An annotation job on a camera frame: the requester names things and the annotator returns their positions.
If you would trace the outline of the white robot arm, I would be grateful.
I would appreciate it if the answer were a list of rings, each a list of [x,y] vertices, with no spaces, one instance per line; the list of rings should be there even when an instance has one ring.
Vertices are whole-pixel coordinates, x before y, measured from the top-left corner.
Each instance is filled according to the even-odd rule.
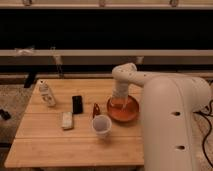
[[[139,71],[133,63],[114,67],[112,76],[116,97],[127,96],[132,84],[142,88],[145,171],[199,171],[191,116],[209,104],[208,82],[180,73]]]

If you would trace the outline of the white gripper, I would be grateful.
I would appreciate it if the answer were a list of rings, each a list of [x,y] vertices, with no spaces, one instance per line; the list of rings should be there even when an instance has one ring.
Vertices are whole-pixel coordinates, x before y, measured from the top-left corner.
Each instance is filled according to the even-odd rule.
[[[115,107],[117,104],[116,98],[124,98],[122,104],[122,110],[124,110],[128,103],[128,94],[129,94],[129,85],[127,83],[116,81],[112,93],[113,97],[110,98],[110,105],[112,107]]]

